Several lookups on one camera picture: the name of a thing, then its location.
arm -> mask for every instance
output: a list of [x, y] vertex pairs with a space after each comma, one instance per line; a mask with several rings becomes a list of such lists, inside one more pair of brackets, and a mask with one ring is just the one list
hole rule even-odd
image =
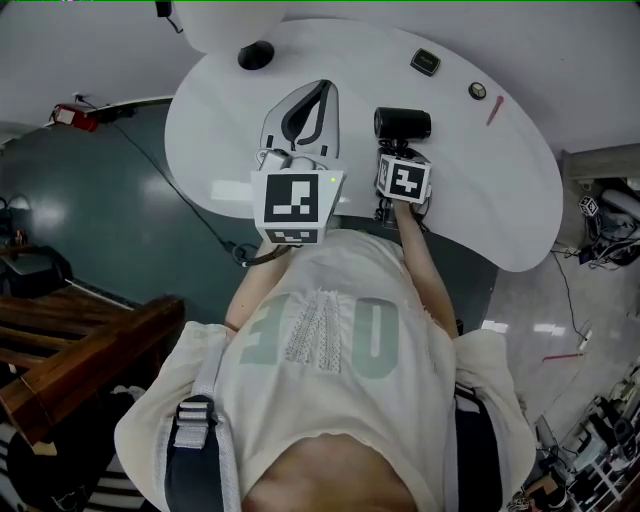
[[404, 249], [404, 263], [418, 291], [422, 306], [451, 339], [458, 336], [456, 317], [442, 278], [431, 259], [427, 243], [411, 214], [411, 205], [394, 201], [394, 210]]
[[[270, 242], [262, 242], [257, 256], [268, 254], [276, 247]], [[227, 309], [224, 320], [227, 327], [236, 332], [242, 328], [262, 300], [278, 284], [290, 261], [291, 251], [275, 260], [249, 268]]]

wall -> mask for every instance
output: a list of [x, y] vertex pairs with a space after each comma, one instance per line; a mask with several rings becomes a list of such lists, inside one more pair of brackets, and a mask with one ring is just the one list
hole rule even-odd
[[[289, 17], [357, 18], [429, 37], [498, 81], [555, 151], [639, 142], [634, 3], [299, 3]], [[11, 4], [0, 48], [0, 122], [21, 125], [45, 123], [77, 91], [109, 103], [172, 94], [200, 58], [153, 3], [137, 2]]]

wooden furniture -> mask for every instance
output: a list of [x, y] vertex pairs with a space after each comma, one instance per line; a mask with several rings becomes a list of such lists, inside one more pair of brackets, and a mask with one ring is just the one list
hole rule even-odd
[[184, 304], [134, 310], [68, 286], [38, 299], [0, 297], [0, 362], [21, 375], [0, 389], [9, 420], [35, 443], [145, 352], [182, 327]]

